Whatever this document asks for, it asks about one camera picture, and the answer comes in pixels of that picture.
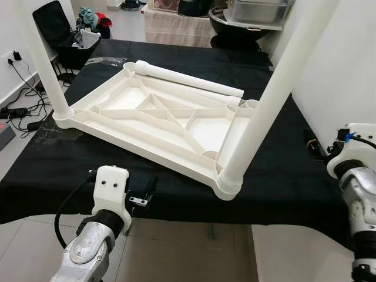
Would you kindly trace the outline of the red cloth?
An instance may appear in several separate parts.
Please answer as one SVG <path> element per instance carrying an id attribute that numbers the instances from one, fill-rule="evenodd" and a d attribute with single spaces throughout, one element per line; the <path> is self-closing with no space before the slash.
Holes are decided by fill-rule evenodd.
<path id="1" fill-rule="evenodd" d="M 105 14 L 96 12 L 97 23 L 96 23 L 96 29 L 102 30 L 102 29 L 109 29 L 111 26 L 113 26 L 113 22 L 111 22 L 111 19 L 109 19 Z"/>

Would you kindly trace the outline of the black open bag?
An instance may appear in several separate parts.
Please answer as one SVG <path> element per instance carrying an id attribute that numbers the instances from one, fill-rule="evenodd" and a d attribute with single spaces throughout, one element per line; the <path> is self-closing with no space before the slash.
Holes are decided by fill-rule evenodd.
<path id="1" fill-rule="evenodd" d="M 75 27 L 69 24 L 58 0 L 53 0 L 33 11 L 32 16 L 46 43 L 55 51 L 59 63 L 65 68 L 80 70 L 99 44 L 98 41 L 89 49 L 78 49 L 72 46 L 73 33 L 78 30 L 77 24 Z M 99 32 L 100 39 L 109 39 L 111 36 L 110 28 L 96 29 L 92 32 Z"/>

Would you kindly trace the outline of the grey box red label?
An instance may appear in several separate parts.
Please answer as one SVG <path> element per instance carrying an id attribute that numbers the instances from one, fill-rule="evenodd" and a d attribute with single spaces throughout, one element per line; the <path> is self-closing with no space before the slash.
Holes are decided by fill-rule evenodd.
<path id="1" fill-rule="evenodd" d="M 0 151 L 8 146 L 16 137 L 16 132 L 13 127 L 7 123 L 0 123 Z"/>

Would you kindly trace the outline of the beige woven cloth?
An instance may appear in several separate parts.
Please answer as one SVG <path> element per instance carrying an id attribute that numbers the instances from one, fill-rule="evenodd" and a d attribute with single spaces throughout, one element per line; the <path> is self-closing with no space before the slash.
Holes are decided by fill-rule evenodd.
<path id="1" fill-rule="evenodd" d="M 210 48 L 210 40 L 217 35 L 207 17 L 182 16 L 149 8 L 143 9 L 142 14 L 147 43 Z"/>

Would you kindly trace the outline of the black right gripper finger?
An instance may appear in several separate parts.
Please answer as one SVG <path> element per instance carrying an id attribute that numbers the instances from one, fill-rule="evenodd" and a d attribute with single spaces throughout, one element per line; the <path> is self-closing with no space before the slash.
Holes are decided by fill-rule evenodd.
<path id="1" fill-rule="evenodd" d="M 311 129 L 303 130 L 303 138 L 305 148 L 314 160 L 325 159 L 325 151 Z"/>

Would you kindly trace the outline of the white wall socket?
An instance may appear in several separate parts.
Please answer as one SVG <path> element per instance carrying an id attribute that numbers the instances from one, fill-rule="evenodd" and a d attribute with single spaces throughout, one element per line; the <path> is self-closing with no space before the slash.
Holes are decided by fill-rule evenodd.
<path id="1" fill-rule="evenodd" d="M 13 65 L 13 64 L 15 64 L 15 62 L 22 62 L 22 60 L 19 60 L 19 61 L 13 60 L 13 57 L 12 57 L 13 51 L 15 51 L 15 50 L 12 49 L 8 53 L 2 55 L 2 59 L 5 60 L 5 62 L 7 62 L 9 65 Z"/>

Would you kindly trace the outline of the small black bag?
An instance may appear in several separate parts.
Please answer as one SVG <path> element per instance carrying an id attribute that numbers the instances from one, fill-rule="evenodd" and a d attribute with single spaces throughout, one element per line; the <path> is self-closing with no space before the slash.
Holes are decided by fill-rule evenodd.
<path id="1" fill-rule="evenodd" d="M 214 0 L 180 0 L 177 13 L 181 16 L 205 17 L 214 5 Z"/>

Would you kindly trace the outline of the white plastic table top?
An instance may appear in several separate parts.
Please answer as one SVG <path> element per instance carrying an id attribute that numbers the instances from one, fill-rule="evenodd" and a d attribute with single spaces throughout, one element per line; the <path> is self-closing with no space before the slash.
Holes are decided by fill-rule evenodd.
<path id="1" fill-rule="evenodd" d="M 255 100 L 237 107 L 193 92 L 196 87 L 120 72 L 70 105 L 73 116 L 56 121 L 113 143 L 145 159 L 216 187 L 216 180 L 256 110 Z"/>

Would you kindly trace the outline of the clear tape patch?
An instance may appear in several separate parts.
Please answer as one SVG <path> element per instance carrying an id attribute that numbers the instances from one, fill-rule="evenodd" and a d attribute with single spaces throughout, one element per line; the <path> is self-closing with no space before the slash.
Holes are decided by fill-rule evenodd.
<path id="1" fill-rule="evenodd" d="M 61 129 L 54 120 L 46 120 L 41 123 L 31 143 L 35 145 L 51 145 L 58 142 L 75 142 L 83 134 L 78 129 Z"/>

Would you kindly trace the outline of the black power strip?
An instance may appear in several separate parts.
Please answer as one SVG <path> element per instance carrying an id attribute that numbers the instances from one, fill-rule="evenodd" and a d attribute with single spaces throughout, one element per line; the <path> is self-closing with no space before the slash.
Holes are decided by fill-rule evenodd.
<path id="1" fill-rule="evenodd" d="M 0 120 L 11 120 L 15 118 L 24 118 L 29 111 L 27 108 L 2 108 L 0 109 Z"/>

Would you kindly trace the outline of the white plastic bag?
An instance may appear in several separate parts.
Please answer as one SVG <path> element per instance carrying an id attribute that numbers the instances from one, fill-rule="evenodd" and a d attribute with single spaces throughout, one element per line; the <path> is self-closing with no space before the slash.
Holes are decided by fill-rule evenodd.
<path id="1" fill-rule="evenodd" d="M 89 49 L 93 45 L 95 45 L 99 39 L 101 38 L 101 34 L 99 32 L 92 32 L 87 29 L 78 29 L 75 33 L 73 33 L 73 48 L 78 49 Z"/>

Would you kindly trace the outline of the clear tape strip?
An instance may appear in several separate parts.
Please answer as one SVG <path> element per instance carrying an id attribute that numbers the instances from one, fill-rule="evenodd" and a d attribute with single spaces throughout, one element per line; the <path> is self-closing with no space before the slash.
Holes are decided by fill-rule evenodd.
<path id="1" fill-rule="evenodd" d="M 84 65 L 92 65 L 95 63 L 103 64 L 103 65 L 109 65 L 116 68 L 121 68 L 123 65 L 128 62 L 127 58 L 118 58 L 118 57 L 93 57 L 89 58 Z"/>

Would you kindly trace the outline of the brown cardboard box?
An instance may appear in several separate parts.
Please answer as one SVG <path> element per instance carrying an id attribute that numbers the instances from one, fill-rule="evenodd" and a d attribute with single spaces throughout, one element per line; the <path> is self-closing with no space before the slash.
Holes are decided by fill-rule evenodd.
<path id="1" fill-rule="evenodd" d="M 165 12 L 177 12 L 180 0 L 153 0 L 153 9 Z"/>

